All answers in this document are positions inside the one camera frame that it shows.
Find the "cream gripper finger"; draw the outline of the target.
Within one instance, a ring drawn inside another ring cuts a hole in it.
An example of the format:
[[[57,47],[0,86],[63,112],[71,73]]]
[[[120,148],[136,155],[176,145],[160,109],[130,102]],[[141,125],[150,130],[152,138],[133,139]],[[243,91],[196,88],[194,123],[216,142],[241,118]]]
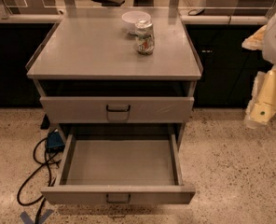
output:
[[[241,46],[244,49],[249,49],[249,50],[262,50],[263,49],[263,39],[265,36],[266,28],[267,28],[266,25],[260,27],[254,34],[252,34],[248,38],[246,38],[241,43]]]
[[[252,99],[245,111],[244,124],[251,129],[267,125],[276,114],[276,65],[267,72],[258,72]]]

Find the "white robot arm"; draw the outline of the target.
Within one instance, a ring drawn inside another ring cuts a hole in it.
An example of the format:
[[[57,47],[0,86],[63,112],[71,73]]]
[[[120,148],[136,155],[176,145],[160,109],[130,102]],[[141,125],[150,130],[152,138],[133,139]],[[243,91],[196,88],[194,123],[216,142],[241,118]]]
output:
[[[261,50],[263,59],[273,64],[267,73],[257,73],[252,99],[245,111],[245,125],[255,129],[267,125],[276,114],[276,12],[266,25],[246,38],[241,46],[249,50]]]

